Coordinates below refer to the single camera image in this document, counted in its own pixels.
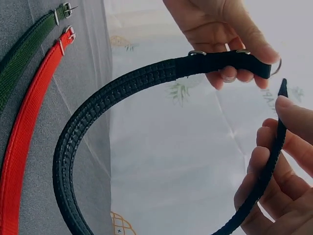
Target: red strap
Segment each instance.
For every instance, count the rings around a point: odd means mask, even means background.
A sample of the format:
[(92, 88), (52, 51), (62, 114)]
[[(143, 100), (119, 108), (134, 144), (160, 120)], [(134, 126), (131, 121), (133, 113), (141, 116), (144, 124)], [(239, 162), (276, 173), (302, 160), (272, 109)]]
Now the red strap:
[(66, 47), (74, 39), (75, 33), (70, 26), (46, 55), (15, 120), (0, 180), (0, 235), (17, 235), (19, 232), (22, 181), (36, 119), (52, 76)]

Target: black nylon strap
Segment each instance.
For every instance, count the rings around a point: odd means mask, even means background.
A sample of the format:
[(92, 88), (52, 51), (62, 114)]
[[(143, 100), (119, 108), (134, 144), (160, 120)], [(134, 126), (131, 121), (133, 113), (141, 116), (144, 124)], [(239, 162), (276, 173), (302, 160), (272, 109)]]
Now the black nylon strap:
[[(110, 107), (121, 100), (157, 84), (174, 81), (180, 77), (197, 73), (217, 71), (227, 65), (247, 69), (254, 74), (269, 78), (270, 65), (265, 65), (254, 56), (245, 53), (221, 52), (206, 55), (161, 61), (127, 73), (89, 97), (72, 115), (57, 142), (53, 156), (53, 188), (65, 223), (73, 235), (93, 235), (85, 222), (73, 187), (73, 164), (77, 148), (90, 126)], [(279, 95), (287, 95), (287, 81), (284, 79)], [(213, 235), (229, 235), (244, 221), (255, 203), (263, 195), (272, 176), (286, 135), (286, 128), (279, 121), (278, 135), (270, 158), (258, 182), (236, 214)]]

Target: textured strap surface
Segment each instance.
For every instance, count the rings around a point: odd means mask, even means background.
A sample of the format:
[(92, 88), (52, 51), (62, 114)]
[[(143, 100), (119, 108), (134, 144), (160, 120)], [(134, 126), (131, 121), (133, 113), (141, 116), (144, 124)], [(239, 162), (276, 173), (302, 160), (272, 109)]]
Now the textured strap surface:
[(30, 84), (15, 120), (0, 180), (0, 234), (18, 235), (22, 182), (26, 158), (36, 119), (52, 75), (59, 65), (66, 47), (74, 40), (69, 27), (52, 47)]
[(0, 62), (0, 115), (22, 73), (36, 51), (57, 25), (69, 17), (70, 4), (62, 4), (54, 11), (42, 16), (26, 31)]
[[(57, 142), (53, 157), (53, 188), (56, 200), (69, 230), (73, 235), (93, 235), (86, 224), (75, 199), (73, 166), (77, 148), (90, 126), (110, 107), (146, 88), (174, 81), (197, 73), (217, 71), (227, 65), (247, 69), (263, 78), (269, 78), (270, 66), (245, 53), (222, 52), (195, 54), (158, 62), (113, 80), (88, 98), (72, 115)], [(280, 94), (287, 96), (286, 80)], [(230, 221), (214, 235), (228, 235), (240, 226), (254, 204), (262, 196), (281, 151), (286, 128), (279, 122), (278, 137), (260, 180), (245, 203)]]

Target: green strap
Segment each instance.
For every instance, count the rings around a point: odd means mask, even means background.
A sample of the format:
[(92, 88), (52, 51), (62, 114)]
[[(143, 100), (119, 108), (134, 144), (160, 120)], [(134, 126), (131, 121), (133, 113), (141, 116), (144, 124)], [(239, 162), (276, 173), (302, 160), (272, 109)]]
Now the green strap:
[(59, 24), (59, 21), (70, 16), (71, 8), (69, 3), (64, 3), (42, 16), (20, 37), (0, 62), (0, 116), (17, 81), (44, 39)]

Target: metal ring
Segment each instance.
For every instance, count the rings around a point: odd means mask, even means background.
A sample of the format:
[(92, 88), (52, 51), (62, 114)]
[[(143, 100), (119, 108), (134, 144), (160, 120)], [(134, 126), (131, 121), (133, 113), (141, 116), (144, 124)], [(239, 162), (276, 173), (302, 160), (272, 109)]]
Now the metal ring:
[(194, 54), (206, 55), (206, 53), (204, 51), (201, 51), (201, 50), (192, 50), (192, 51), (188, 52), (188, 55), (194, 55)]
[(269, 75), (269, 77), (272, 77), (273, 75), (277, 74), (277, 73), (280, 71), (281, 66), (282, 66), (282, 58), (280, 58), (280, 60), (279, 60), (279, 66), (278, 66), (278, 68), (276, 69), (276, 71), (273, 72), (273, 73), (271, 73), (271, 74)]

